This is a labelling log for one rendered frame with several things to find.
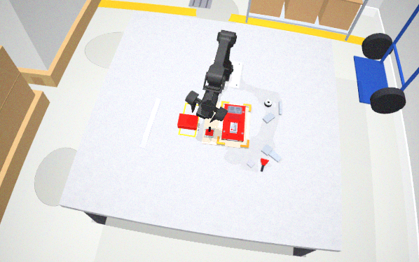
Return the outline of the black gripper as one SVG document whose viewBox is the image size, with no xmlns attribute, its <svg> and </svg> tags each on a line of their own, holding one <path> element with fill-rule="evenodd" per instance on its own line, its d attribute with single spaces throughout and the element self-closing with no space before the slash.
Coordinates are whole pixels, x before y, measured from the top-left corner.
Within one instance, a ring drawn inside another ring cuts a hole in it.
<svg viewBox="0 0 419 262">
<path fill-rule="evenodd" d="M 187 94 L 185 101 L 191 105 L 191 111 L 192 113 L 195 110 L 195 106 L 196 104 L 199 104 L 200 98 L 198 98 L 198 93 L 196 93 L 195 91 L 191 90 L 189 94 Z M 210 123 L 214 120 L 220 120 L 223 121 L 223 119 L 225 118 L 226 114 L 228 113 L 228 110 L 223 108 L 222 106 L 220 106 L 220 108 L 215 108 L 214 110 L 215 115 L 213 116 L 213 118 L 211 119 Z"/>
</svg>

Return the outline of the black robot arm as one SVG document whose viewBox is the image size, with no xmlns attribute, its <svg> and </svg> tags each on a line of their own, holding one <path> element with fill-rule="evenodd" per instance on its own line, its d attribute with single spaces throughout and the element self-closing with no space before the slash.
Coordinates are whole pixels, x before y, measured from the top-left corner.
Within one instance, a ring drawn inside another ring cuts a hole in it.
<svg viewBox="0 0 419 262">
<path fill-rule="evenodd" d="M 234 64 L 230 60 L 230 50 L 235 45 L 237 36 L 235 32 L 221 30 L 217 35 L 219 46 L 214 63 L 209 66 L 205 74 L 203 90 L 205 95 L 198 104 L 196 116 L 209 119 L 214 115 L 219 93 L 224 90 L 226 82 L 229 82 L 230 75 L 234 72 Z M 206 84 L 206 81 L 209 83 Z"/>
</svg>

